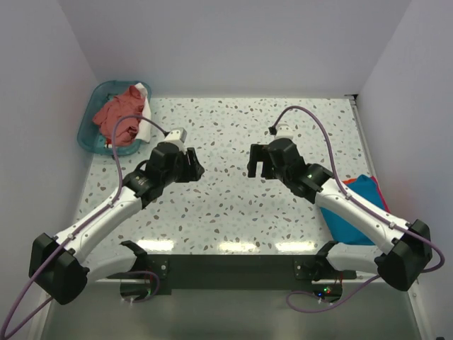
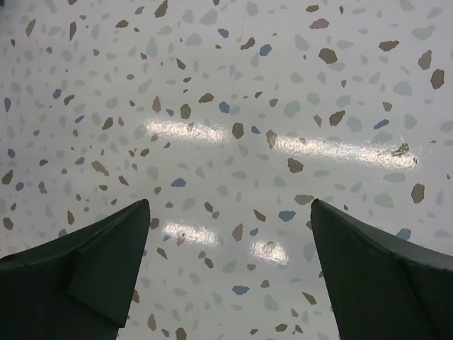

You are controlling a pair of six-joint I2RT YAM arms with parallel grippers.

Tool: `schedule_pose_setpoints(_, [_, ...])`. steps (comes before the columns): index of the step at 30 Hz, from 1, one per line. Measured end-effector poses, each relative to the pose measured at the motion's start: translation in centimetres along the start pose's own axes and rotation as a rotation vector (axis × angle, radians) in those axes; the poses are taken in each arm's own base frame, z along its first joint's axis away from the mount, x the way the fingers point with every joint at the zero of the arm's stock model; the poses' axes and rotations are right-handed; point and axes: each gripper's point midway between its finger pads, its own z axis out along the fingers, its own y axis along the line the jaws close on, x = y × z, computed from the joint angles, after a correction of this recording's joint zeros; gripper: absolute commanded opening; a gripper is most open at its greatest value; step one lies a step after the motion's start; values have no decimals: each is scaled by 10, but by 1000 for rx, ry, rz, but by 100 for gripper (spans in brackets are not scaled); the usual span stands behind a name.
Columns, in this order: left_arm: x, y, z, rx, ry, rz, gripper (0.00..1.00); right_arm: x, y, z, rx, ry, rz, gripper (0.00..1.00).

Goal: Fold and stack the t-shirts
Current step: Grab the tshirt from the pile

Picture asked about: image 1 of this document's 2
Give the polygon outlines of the salmon pink t shirt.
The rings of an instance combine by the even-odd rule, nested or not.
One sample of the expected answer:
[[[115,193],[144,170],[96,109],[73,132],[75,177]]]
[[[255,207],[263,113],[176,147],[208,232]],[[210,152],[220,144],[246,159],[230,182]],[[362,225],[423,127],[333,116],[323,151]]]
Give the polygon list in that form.
[[[98,126],[99,132],[111,143],[111,136],[115,124],[119,119],[127,115],[142,115],[144,98],[134,85],[119,95],[113,96],[93,118],[93,123]],[[117,147],[130,146],[138,133],[140,120],[128,118],[123,120],[117,127],[115,145]]]

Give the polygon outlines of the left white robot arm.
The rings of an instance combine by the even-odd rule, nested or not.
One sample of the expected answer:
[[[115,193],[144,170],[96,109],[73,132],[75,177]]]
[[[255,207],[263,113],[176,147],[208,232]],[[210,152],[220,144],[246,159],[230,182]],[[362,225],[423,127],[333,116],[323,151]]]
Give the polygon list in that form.
[[[32,245],[29,276],[59,304],[73,301],[86,287],[92,270],[86,257],[116,227],[159,198],[172,183],[199,181],[205,170],[194,148],[160,142],[150,158],[121,180],[116,191],[75,225]]]

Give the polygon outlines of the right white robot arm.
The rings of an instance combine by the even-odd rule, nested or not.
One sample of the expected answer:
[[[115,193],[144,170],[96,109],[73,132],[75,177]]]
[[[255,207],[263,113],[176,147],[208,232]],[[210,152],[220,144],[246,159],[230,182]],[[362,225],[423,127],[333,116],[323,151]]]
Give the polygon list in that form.
[[[295,196],[335,213],[372,242],[366,246],[335,240],[315,261],[321,277],[361,271],[377,274],[392,288],[407,291],[432,259],[430,229],[423,221],[406,222],[338,183],[324,166],[305,162],[290,139],[252,144],[248,177],[256,177],[258,163],[263,165],[263,178],[281,181]]]

